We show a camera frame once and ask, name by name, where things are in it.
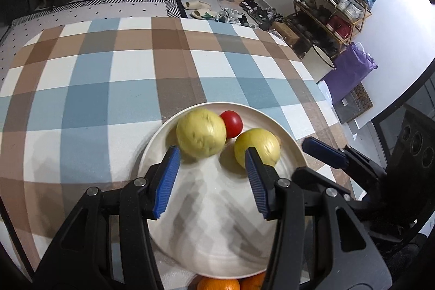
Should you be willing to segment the brown doormat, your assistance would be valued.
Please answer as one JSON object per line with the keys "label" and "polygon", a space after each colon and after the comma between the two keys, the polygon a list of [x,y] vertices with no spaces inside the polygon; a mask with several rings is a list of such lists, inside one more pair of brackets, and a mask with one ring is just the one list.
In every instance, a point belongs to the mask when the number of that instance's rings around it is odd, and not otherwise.
{"label": "brown doormat", "polygon": [[346,124],[371,109],[373,103],[365,87],[360,83],[333,107],[340,123]]}

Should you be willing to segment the orange tangerine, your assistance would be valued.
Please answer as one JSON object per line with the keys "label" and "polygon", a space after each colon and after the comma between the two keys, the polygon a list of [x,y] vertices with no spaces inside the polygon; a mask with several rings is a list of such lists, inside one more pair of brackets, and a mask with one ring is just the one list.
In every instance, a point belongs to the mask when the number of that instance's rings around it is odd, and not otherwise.
{"label": "orange tangerine", "polygon": [[197,284],[197,290],[240,290],[237,279],[216,279],[203,277]]}
{"label": "orange tangerine", "polygon": [[240,290],[260,290],[265,279],[266,272],[261,272],[240,281]]}

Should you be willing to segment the yellow-green guava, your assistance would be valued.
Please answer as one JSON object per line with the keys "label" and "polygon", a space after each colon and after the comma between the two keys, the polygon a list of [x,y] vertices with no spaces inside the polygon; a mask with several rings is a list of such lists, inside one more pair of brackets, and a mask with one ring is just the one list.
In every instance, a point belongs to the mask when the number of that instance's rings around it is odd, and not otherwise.
{"label": "yellow-green guava", "polygon": [[280,141],[268,130],[253,128],[240,134],[234,143],[234,157],[243,168],[245,153],[254,147],[265,165],[275,166],[280,159]]}
{"label": "yellow-green guava", "polygon": [[211,110],[198,108],[180,117],[176,126],[178,145],[195,159],[211,157],[225,146],[226,126]]}

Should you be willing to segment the purple bag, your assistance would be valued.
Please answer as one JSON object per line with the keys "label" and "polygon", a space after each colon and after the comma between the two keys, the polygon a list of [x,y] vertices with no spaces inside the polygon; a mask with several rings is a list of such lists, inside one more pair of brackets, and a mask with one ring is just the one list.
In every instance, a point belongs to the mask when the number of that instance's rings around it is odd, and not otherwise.
{"label": "purple bag", "polygon": [[335,69],[321,79],[328,87],[333,104],[340,102],[378,68],[374,58],[365,51],[360,42],[349,44],[335,59],[334,64]]}

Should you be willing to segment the red tomato front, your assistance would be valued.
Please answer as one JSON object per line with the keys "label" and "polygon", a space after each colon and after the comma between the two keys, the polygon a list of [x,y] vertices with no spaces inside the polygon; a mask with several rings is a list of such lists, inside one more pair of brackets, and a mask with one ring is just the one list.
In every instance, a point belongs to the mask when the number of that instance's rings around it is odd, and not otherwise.
{"label": "red tomato front", "polygon": [[226,138],[236,138],[243,130],[243,122],[234,110],[226,110],[220,114],[226,127]]}

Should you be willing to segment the cream round plate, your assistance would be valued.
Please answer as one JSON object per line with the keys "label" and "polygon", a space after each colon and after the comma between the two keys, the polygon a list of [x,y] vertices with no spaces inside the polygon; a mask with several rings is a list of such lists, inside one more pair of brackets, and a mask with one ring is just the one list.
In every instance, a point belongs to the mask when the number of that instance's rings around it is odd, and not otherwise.
{"label": "cream round plate", "polygon": [[[171,145],[178,145],[178,120],[194,109],[221,114],[234,110],[243,132],[262,128],[280,141],[275,165],[290,180],[297,167],[307,165],[289,132],[271,117],[243,104],[205,102],[179,111],[152,136],[139,165],[139,175],[162,161]],[[167,256],[191,272],[213,278],[242,278],[264,272],[274,241],[276,221],[266,221],[257,210],[247,174],[234,157],[233,142],[222,152],[195,160],[184,152],[167,209],[157,221],[148,221],[152,240]]]}

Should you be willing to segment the wooden shoe rack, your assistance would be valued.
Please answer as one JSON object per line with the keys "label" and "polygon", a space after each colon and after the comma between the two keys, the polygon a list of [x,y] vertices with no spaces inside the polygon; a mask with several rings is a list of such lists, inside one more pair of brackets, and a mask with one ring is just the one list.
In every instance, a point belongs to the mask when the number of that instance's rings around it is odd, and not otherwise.
{"label": "wooden shoe rack", "polygon": [[290,23],[309,43],[331,58],[339,56],[361,33],[376,0],[293,0]]}

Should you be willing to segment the plaid checkered tablecloth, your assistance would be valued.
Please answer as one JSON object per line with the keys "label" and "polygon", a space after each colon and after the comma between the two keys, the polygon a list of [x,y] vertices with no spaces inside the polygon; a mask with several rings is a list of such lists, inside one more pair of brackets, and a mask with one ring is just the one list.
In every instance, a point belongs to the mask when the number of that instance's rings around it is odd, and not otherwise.
{"label": "plaid checkered tablecloth", "polygon": [[296,140],[343,147],[333,109],[273,34],[187,18],[45,26],[1,75],[1,199],[32,266],[89,186],[123,186],[172,115],[248,105]]}

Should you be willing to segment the white waste bin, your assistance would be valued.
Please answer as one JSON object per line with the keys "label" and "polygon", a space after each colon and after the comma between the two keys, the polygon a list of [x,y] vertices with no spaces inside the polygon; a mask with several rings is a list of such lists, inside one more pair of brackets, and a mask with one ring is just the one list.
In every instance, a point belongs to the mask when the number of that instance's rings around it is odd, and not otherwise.
{"label": "white waste bin", "polygon": [[302,58],[302,63],[315,82],[321,81],[336,66],[322,48],[312,45]]}

